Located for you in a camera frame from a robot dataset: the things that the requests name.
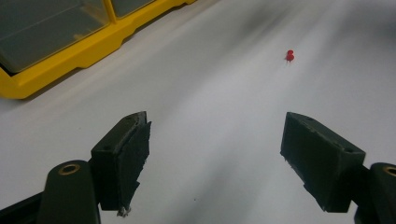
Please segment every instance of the red push pin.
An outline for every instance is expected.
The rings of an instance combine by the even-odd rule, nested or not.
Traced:
[[[286,55],[286,61],[288,61],[289,63],[294,59],[293,53],[294,51],[292,49],[288,50],[288,55]]]

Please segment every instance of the white surface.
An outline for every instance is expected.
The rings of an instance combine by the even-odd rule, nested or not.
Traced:
[[[89,69],[24,101],[0,99],[0,208],[88,160],[146,110],[150,156],[127,218],[106,223],[353,223],[327,214],[280,156],[287,111],[396,163],[392,0],[198,0]],[[295,60],[284,61],[288,49]]]

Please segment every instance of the transparent drawer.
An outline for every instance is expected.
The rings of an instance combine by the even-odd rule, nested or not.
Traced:
[[[107,24],[102,0],[0,0],[0,64],[19,73]]]
[[[111,3],[116,16],[121,18],[153,1],[154,0],[111,0]]]

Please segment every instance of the plastic drawer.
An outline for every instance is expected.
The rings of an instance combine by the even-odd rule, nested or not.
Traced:
[[[138,27],[195,0],[115,1],[0,0],[0,97],[23,99],[87,68]]]

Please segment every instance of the yellow plastic container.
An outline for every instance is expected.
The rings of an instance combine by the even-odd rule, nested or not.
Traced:
[[[118,49],[122,40],[133,34],[138,27],[172,7],[191,4],[195,0],[138,0],[137,4],[127,6],[131,10],[129,13],[123,10],[125,5],[120,5],[120,2],[124,3],[125,0],[103,0],[101,4],[98,4],[97,0],[81,1],[88,2],[90,7],[84,7],[83,10],[98,21],[94,30],[87,34],[75,34],[76,41],[26,68],[25,64],[10,65],[16,71],[22,68],[16,74],[6,72],[6,66],[3,64],[4,69],[0,67],[1,97],[26,98],[75,68],[87,68]],[[101,11],[101,6],[105,6],[106,15]]]

